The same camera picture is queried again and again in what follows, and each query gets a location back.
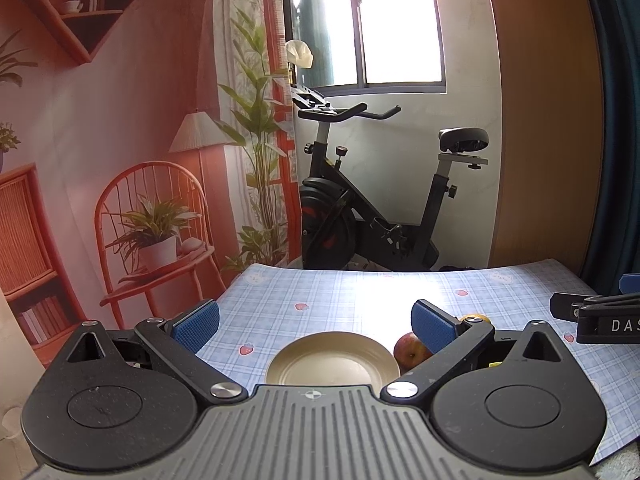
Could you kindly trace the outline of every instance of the exercise bike seat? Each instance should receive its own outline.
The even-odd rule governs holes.
[[[489,135],[482,128],[441,130],[438,138],[440,139],[441,152],[479,152],[489,145]]]

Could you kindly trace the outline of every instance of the red chair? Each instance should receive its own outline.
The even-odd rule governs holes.
[[[146,196],[152,202],[178,199],[191,211],[199,213],[199,218],[192,219],[189,227],[180,231],[180,240],[194,237],[204,243],[200,250],[195,251],[188,258],[182,258],[177,265],[167,266],[166,272],[159,269],[152,275],[152,279],[146,281],[134,280],[132,277],[140,272],[136,254],[124,258],[124,251],[116,252],[116,248],[106,248],[125,232],[120,219],[113,213],[139,210],[139,195]],[[98,199],[94,223],[100,266],[107,290],[107,295],[100,302],[100,306],[111,305],[113,316],[120,329],[124,329],[120,311],[121,300],[144,294],[153,316],[162,317],[159,315],[158,304],[152,290],[178,276],[188,274],[198,299],[203,300],[202,288],[196,273],[196,267],[199,264],[206,262],[212,267],[213,283],[218,290],[217,297],[226,290],[216,262],[209,211],[202,186],[192,173],[178,164],[164,161],[143,162],[123,171],[109,183]]]

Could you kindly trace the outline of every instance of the exercise bike flywheel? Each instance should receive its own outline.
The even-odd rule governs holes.
[[[349,263],[355,253],[356,220],[349,207],[342,210],[322,240],[318,240],[314,248],[311,247],[337,198],[313,187],[300,187],[302,258],[305,269],[339,270]]]

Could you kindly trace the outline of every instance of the exercise bike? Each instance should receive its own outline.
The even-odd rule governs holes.
[[[352,117],[387,120],[401,108],[396,106],[384,114],[367,112],[360,103],[351,108],[334,108],[318,92],[303,86],[292,86],[292,97],[301,119],[318,122],[316,141],[305,146],[311,155],[309,177],[300,187],[302,204],[302,262],[305,269],[342,269],[359,254],[363,258],[394,271],[431,270],[439,253],[431,240],[445,195],[456,195],[449,185],[449,171],[454,162],[480,170],[487,159],[467,152],[478,152],[489,145],[486,131],[480,128],[452,128],[439,133],[438,169],[420,225],[388,222],[340,171],[348,149],[338,146],[338,159],[326,158],[329,129]]]

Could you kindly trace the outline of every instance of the triangular hole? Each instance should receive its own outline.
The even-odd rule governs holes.
[[[560,362],[560,356],[551,344],[551,341],[542,332],[534,332],[527,343],[527,347],[523,353],[526,359],[537,359],[539,361],[551,361],[553,363]]]
[[[95,334],[89,332],[84,334],[82,339],[78,341],[67,361],[70,363],[81,363],[84,361],[95,361],[103,357],[104,352],[100,348],[98,339]]]

